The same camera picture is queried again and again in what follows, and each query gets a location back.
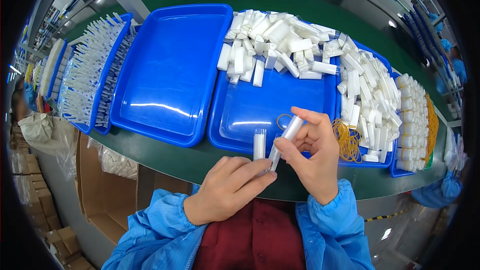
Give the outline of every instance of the beige jacket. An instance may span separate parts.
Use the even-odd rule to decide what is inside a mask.
[[[43,153],[55,156],[75,145],[75,128],[63,118],[32,112],[18,121],[18,126],[25,141]]]

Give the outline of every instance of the left hand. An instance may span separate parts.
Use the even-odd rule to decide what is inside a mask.
[[[270,165],[269,159],[221,158],[208,171],[198,193],[183,201],[187,219],[204,225],[230,218],[276,180],[276,172],[256,177]]]

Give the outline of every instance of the plastic bag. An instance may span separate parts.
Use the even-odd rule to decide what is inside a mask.
[[[447,137],[445,141],[445,153],[443,160],[447,165],[448,170],[454,170],[458,163],[459,148],[455,139],[455,134],[450,127],[447,127]]]
[[[89,137],[87,147],[89,148],[90,146],[96,147],[98,150],[98,159],[102,165],[102,171],[120,177],[134,180],[137,179],[137,162],[113,151],[107,146],[104,146]]]
[[[76,155],[78,130],[64,119],[60,121],[60,125],[62,127],[56,127],[56,129],[58,129],[59,141],[63,144],[63,147],[57,150],[57,162],[63,171],[65,180],[69,181],[77,175]]]

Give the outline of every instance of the clear plastic tube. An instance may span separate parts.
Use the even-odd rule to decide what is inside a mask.
[[[281,135],[281,137],[289,141],[292,141],[293,138],[297,135],[302,125],[303,125],[303,119],[296,115],[293,116],[290,122],[288,123],[287,127],[283,131],[283,134]],[[270,166],[270,169],[268,169],[268,171],[276,171],[277,165],[279,164],[279,160],[280,160],[280,152],[275,147],[275,144],[272,145],[272,150],[270,151],[270,155],[268,156],[268,159],[272,161],[272,166]]]
[[[253,135],[253,160],[265,159],[267,129],[257,128]]]

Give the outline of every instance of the blue uniform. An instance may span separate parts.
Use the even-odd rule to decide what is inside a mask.
[[[33,89],[33,84],[28,84],[27,81],[23,83],[23,95],[27,102],[28,108],[34,112],[38,112],[37,109],[37,92]]]
[[[129,230],[102,269],[191,269],[208,224],[190,223],[183,211],[187,197],[155,190],[150,206],[128,217]],[[309,195],[306,203],[297,203],[295,214],[307,269],[375,269],[348,180],[338,181],[330,203],[323,206]]]
[[[443,180],[412,190],[412,196],[424,207],[441,209],[454,202],[462,188],[459,177],[449,170]]]

